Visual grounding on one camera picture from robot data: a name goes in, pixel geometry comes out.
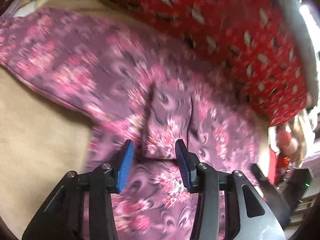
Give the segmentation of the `purple floral garment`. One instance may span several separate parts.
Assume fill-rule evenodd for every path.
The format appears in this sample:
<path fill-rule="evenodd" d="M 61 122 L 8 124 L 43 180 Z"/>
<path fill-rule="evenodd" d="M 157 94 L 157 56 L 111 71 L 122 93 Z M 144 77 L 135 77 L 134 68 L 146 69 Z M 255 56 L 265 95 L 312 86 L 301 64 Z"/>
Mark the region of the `purple floral garment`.
<path fill-rule="evenodd" d="M 112 197 L 120 239 L 189 239 L 196 196 L 175 155 L 182 139 L 222 172 L 259 158 L 260 132 L 221 67 L 149 27 L 42 8 L 1 18 L 1 63 L 29 88 L 93 121 L 86 170 L 136 147 L 127 186 Z"/>

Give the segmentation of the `red cushion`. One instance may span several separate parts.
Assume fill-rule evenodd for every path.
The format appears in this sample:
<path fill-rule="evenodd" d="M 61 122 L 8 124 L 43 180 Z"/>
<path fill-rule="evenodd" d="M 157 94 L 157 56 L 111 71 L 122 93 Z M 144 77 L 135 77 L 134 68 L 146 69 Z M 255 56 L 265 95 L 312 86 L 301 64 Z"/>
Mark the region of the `red cushion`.
<path fill-rule="evenodd" d="M 269 148 L 269 167 L 268 167 L 268 175 L 267 178 L 269 180 L 269 182 L 274 185 L 275 181 L 276 181 L 276 175 L 277 175 L 277 155 L 276 152 L 274 152 L 274 150 L 272 150 L 272 148 Z"/>

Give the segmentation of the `beige fleece blanket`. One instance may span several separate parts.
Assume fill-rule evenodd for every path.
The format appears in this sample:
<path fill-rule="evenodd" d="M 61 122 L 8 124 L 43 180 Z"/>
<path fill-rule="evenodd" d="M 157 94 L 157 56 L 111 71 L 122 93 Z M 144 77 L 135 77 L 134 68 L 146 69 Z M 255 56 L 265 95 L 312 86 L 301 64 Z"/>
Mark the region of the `beige fleece blanket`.
<path fill-rule="evenodd" d="M 1 68 L 2 238 L 21 239 L 59 178 L 82 168 L 90 126 Z"/>

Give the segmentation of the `grey pillow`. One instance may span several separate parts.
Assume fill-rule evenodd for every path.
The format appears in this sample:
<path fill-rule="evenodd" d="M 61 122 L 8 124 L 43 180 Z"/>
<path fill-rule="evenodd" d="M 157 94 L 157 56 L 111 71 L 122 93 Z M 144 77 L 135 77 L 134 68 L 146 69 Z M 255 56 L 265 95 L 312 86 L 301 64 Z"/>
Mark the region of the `grey pillow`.
<path fill-rule="evenodd" d="M 275 0 L 275 2 L 280 6 L 289 29 L 293 32 L 297 42 L 306 86 L 310 94 L 310 102 L 307 103 L 307 108 L 313 109 L 318 105 L 319 98 L 319 57 L 312 42 L 311 30 L 302 14 L 303 5 L 298 0 Z"/>

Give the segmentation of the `red patterned pillow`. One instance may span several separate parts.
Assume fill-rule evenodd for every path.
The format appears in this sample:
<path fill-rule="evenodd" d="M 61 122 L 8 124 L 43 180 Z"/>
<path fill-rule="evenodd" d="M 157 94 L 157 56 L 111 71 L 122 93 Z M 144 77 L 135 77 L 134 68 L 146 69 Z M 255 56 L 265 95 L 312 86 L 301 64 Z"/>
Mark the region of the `red patterned pillow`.
<path fill-rule="evenodd" d="M 271 0 L 109 0 L 227 69 L 240 94 L 272 125 L 307 104 L 303 64 Z"/>

